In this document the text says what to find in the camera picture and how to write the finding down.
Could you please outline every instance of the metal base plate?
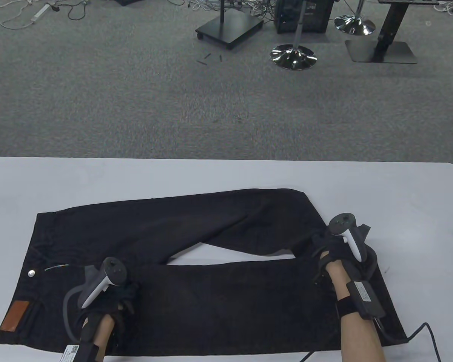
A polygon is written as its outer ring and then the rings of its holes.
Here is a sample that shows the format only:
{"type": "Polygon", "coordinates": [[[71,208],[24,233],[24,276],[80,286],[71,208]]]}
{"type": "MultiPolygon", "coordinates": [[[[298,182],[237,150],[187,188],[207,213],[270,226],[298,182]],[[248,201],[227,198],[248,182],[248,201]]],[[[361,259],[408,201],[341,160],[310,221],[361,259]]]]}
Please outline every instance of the metal base plate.
{"type": "Polygon", "coordinates": [[[343,33],[350,35],[369,35],[373,34],[376,26],[370,20],[354,15],[342,15],[334,19],[334,25],[343,33]]]}
{"type": "Polygon", "coordinates": [[[198,38],[207,36],[232,49],[237,42],[260,30],[263,20],[245,12],[229,9],[225,12],[225,21],[220,23],[220,17],[207,22],[196,29],[198,38]]]}
{"type": "Polygon", "coordinates": [[[312,50],[304,46],[294,49],[292,44],[279,45],[270,52],[270,59],[279,67],[291,71],[303,71],[312,67],[317,57],[312,50]]]}
{"type": "Polygon", "coordinates": [[[387,48],[384,56],[376,55],[374,53],[376,45],[377,41],[346,40],[347,51],[354,62],[399,64],[418,63],[418,59],[416,59],[408,44],[403,41],[394,41],[391,45],[389,45],[389,48],[387,48]]]}

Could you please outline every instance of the black glove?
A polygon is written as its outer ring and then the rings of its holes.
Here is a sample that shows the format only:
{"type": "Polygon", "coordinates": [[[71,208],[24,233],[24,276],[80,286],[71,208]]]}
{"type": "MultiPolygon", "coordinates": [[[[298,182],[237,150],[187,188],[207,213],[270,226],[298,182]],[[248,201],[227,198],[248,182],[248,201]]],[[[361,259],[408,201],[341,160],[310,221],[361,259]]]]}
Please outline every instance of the black glove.
{"type": "Polygon", "coordinates": [[[368,258],[365,262],[358,262],[354,257],[348,243],[344,242],[342,236],[334,236],[326,231],[325,235],[315,235],[312,237],[315,251],[313,258],[319,258],[319,270],[314,278],[318,279],[321,275],[328,276],[325,272],[325,266],[335,260],[341,260],[344,269],[349,277],[353,280],[370,280],[377,267],[377,255],[375,251],[366,246],[368,258]],[[323,258],[320,258],[323,252],[329,252],[323,258]]]}
{"type": "MultiPolygon", "coordinates": [[[[124,313],[134,314],[133,300],[137,294],[138,285],[129,283],[125,286],[109,286],[105,292],[102,292],[87,307],[82,310],[75,322],[76,328],[81,328],[87,318],[88,323],[91,320],[101,320],[102,317],[109,314],[117,327],[119,333],[125,331],[124,313]]],[[[90,333],[95,333],[95,323],[90,324],[94,331],[83,330],[80,339],[87,339],[90,333]]]]}

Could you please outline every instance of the gray carpet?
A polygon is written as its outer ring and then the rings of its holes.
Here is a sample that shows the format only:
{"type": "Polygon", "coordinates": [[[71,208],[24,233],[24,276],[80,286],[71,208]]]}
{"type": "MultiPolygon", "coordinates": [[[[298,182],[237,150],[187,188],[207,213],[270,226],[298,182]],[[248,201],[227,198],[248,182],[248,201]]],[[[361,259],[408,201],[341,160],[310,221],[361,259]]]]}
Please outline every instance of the gray carpet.
{"type": "MultiPolygon", "coordinates": [[[[379,31],[387,10],[367,2],[364,14],[379,31]]],[[[331,17],[348,13],[335,3],[331,17]]],[[[331,22],[302,38],[318,63],[290,72],[269,59],[292,40],[272,23],[233,51],[197,40],[217,15],[92,0],[81,21],[63,8],[0,26],[0,156],[453,163],[453,17],[408,9],[397,39],[417,65],[354,63],[331,22]]]]}

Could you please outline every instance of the leather patch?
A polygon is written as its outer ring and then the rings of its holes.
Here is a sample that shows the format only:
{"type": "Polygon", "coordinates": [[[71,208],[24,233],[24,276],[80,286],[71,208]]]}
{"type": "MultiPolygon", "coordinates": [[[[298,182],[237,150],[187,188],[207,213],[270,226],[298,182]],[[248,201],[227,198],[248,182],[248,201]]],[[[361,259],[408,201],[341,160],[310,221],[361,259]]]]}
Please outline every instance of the leather patch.
{"type": "Polygon", "coordinates": [[[20,323],[20,319],[22,319],[23,314],[27,310],[28,305],[29,302],[15,300],[7,312],[7,315],[2,322],[2,326],[0,326],[0,331],[15,331],[20,323]]]}

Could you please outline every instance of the white cable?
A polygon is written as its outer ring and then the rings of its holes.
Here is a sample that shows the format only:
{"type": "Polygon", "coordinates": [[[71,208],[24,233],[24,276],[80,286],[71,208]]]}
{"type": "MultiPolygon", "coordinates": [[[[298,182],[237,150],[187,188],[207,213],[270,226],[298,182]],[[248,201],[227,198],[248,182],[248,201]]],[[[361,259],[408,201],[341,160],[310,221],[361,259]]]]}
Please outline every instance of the white cable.
{"type": "Polygon", "coordinates": [[[7,5],[13,4],[14,2],[38,2],[40,0],[12,0],[10,2],[5,3],[4,5],[0,5],[0,8],[4,8],[7,5]]]}
{"type": "Polygon", "coordinates": [[[197,11],[199,9],[203,9],[204,11],[214,10],[215,7],[212,4],[213,1],[209,0],[189,0],[188,4],[193,4],[191,10],[197,11]]]}
{"type": "Polygon", "coordinates": [[[439,5],[434,5],[433,8],[438,12],[447,12],[448,15],[453,17],[453,1],[439,2],[439,5]]]}
{"type": "Polygon", "coordinates": [[[32,0],[27,0],[26,5],[23,5],[23,7],[20,9],[20,12],[19,12],[16,16],[11,17],[10,19],[7,19],[7,20],[5,20],[5,21],[2,21],[2,22],[0,23],[0,25],[2,25],[5,29],[10,29],[10,30],[20,30],[20,29],[25,29],[25,28],[28,28],[29,26],[31,26],[31,25],[33,24],[32,21],[31,21],[30,23],[28,23],[27,25],[19,26],[18,28],[9,28],[8,26],[5,25],[5,23],[7,23],[7,22],[9,22],[9,21],[11,21],[11,20],[13,20],[13,19],[18,18],[18,17],[21,15],[23,9],[25,9],[25,8],[28,7],[29,5],[32,5],[32,0]]]}
{"type": "Polygon", "coordinates": [[[252,8],[252,10],[257,10],[261,7],[261,2],[258,0],[243,0],[242,5],[247,5],[252,8]]]}

